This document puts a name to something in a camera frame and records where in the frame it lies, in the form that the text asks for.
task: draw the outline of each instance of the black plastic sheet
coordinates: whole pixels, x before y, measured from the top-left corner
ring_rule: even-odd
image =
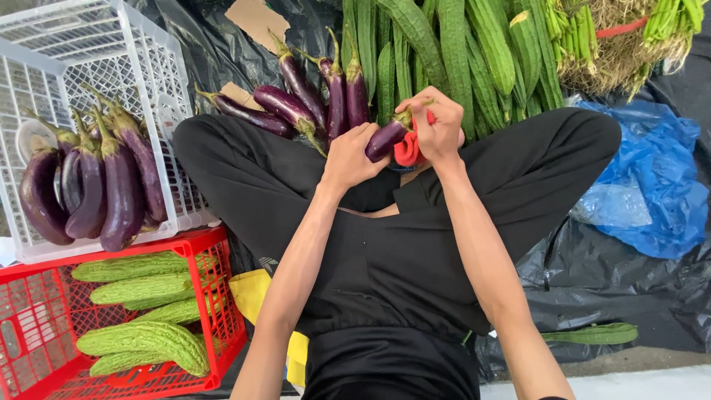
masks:
[[[204,90],[227,82],[250,90],[259,84],[283,87],[276,56],[254,43],[225,12],[233,0],[129,0],[132,6],[165,28],[183,45],[188,74]],[[287,43],[312,55],[331,52],[325,26],[341,26],[339,0],[267,0],[290,24]],[[709,186],[711,174],[711,3],[705,4],[704,32],[694,40],[684,69],[654,77],[638,98],[663,102],[679,116],[702,126],[695,160],[698,179]],[[317,81],[314,65],[304,64]],[[622,105],[626,97],[597,99]],[[200,100],[201,110],[208,110]],[[233,272],[261,268],[234,236],[230,239]],[[560,362],[581,362],[632,345],[711,352],[711,238],[680,260],[662,260],[637,253],[593,226],[566,221],[517,264],[533,319],[542,331],[568,330],[591,323],[624,321],[639,326],[632,344],[587,346],[554,343]],[[482,363],[483,381],[504,366],[501,348],[492,337],[474,344]],[[222,387],[183,399],[226,399],[241,361],[225,375]]]

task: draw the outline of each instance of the plastic basket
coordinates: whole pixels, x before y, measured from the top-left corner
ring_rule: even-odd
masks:
[[[136,243],[175,236],[216,219],[180,168],[170,144],[177,124],[192,116],[181,47],[155,23],[120,0],[69,0],[0,17],[0,196],[23,263],[101,251],[96,240],[53,245],[28,225],[18,185],[39,135],[56,140],[21,113],[33,109],[50,123],[74,130],[69,106],[89,110],[87,82],[135,115],[146,116],[161,175],[168,221]]]
[[[219,387],[220,381],[244,346],[247,335],[228,286],[229,250],[223,228],[182,233],[177,238],[135,246],[121,253],[94,253],[67,260],[20,265],[0,270],[0,398],[40,399],[159,399]],[[71,278],[71,270],[90,260],[172,250],[190,265],[201,321],[190,324],[194,333],[205,333],[210,374],[198,378],[173,362],[137,367],[109,377],[89,377],[96,360],[78,352],[77,337],[88,330],[130,321],[141,312],[121,305],[96,306],[89,300],[98,283],[82,283]],[[194,256],[212,265],[201,282]],[[223,302],[206,304],[210,285]]]

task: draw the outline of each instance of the blue plastic bag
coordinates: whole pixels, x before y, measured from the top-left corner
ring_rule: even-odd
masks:
[[[615,118],[622,143],[573,208],[574,218],[657,258],[676,259],[702,243],[708,190],[696,181],[692,156],[699,125],[677,118],[666,105],[640,100],[616,109],[584,101],[577,106]]]

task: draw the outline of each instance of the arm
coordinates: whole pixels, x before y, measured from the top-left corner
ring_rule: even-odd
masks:
[[[321,183],[264,296],[230,400],[279,398],[289,338],[321,269],[338,203],[348,188],[374,177],[389,162],[386,158],[373,164],[365,157],[365,146],[377,128],[364,124],[331,143]]]
[[[427,108],[437,121],[429,127],[422,103],[432,98],[436,102]],[[457,153],[461,106],[434,88],[406,100],[396,111],[408,104],[419,128],[420,149],[442,183],[466,275],[496,329],[518,398],[574,400],[570,385],[533,324],[513,262]]]

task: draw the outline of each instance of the white plastic crate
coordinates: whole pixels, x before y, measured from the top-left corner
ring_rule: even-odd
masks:
[[[17,259],[37,263],[102,250],[98,240],[70,246],[45,241],[28,224],[18,199],[30,155],[25,133],[40,132],[21,108],[75,131],[69,107],[89,110],[95,101],[81,82],[111,98],[118,95],[128,111],[146,115],[168,221],[136,243],[214,222],[170,144],[177,124],[193,114],[178,41],[121,0],[63,1],[0,17],[0,194]],[[53,135],[44,137],[56,143]]]

